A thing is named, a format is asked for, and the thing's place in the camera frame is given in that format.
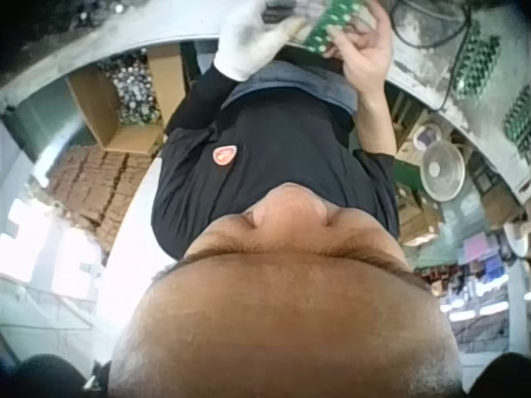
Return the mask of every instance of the hand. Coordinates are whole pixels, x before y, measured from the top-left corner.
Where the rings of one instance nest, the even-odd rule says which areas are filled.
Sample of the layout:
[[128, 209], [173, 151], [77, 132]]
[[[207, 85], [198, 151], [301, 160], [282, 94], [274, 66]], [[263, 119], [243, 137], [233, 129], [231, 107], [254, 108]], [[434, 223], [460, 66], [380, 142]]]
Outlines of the hand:
[[329, 28], [334, 47], [327, 54], [339, 51], [344, 60], [343, 71], [350, 84], [361, 95], [380, 94], [392, 59], [392, 28], [386, 11], [377, 0], [369, 0], [369, 11], [377, 21], [375, 31], [343, 32]]
[[214, 65], [225, 76], [245, 81], [273, 61], [280, 49], [305, 25], [291, 16], [278, 24], [265, 24], [266, 0], [246, 0], [225, 20]]

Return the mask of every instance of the fan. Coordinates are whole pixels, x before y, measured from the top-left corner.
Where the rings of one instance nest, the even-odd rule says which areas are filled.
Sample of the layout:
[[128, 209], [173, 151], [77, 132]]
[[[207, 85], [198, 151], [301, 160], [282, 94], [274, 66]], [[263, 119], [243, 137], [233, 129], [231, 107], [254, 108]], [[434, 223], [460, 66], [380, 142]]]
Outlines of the fan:
[[434, 200], [451, 201], [465, 183], [463, 155], [448, 141], [432, 143], [422, 158], [421, 179]]

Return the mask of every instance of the workbench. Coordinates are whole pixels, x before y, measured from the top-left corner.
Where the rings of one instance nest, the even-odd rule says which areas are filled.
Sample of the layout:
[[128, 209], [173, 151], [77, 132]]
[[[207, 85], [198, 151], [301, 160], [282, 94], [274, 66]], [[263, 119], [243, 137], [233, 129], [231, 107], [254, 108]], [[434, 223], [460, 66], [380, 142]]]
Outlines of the workbench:
[[[116, 15], [93, 32], [14, 74], [0, 89], [0, 114], [52, 81], [99, 59], [139, 47], [216, 38], [227, 10], [242, 1], [245, 0], [150, 0], [143, 7]], [[529, 23], [512, 5], [476, 12], [473, 18], [481, 23], [482, 35], [500, 36], [501, 57], [481, 97], [450, 97], [440, 114], [485, 155], [524, 204], [531, 199], [531, 167], [504, 136], [503, 118], [521, 88], [531, 82]], [[397, 12], [398, 29], [413, 43], [422, 43], [420, 35], [428, 42], [437, 35], [447, 36], [448, 32], [437, 28], [433, 21], [409, 8]], [[388, 81], [429, 107], [439, 108], [462, 37], [434, 51], [419, 51], [395, 37]]]

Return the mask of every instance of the man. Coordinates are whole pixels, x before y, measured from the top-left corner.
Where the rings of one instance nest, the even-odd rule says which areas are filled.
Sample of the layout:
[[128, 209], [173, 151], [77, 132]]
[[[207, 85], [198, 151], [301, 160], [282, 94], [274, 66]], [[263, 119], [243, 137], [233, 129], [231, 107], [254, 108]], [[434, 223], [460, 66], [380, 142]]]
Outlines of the man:
[[229, 16], [168, 127], [153, 230], [179, 261], [122, 337], [111, 396], [460, 396], [455, 339], [395, 239], [392, 30], [368, 6], [376, 31], [329, 30], [358, 92], [353, 155], [346, 81], [269, 64], [304, 21], [267, 25], [262, 0]]

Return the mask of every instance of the nose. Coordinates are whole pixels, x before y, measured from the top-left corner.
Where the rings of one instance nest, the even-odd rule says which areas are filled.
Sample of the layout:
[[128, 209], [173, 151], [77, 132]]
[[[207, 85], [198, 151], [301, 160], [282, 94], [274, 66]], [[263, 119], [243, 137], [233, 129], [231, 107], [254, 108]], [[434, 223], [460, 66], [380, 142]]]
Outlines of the nose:
[[251, 211], [256, 228], [276, 230], [279, 235], [328, 223], [324, 200], [309, 189], [291, 184], [269, 192]]

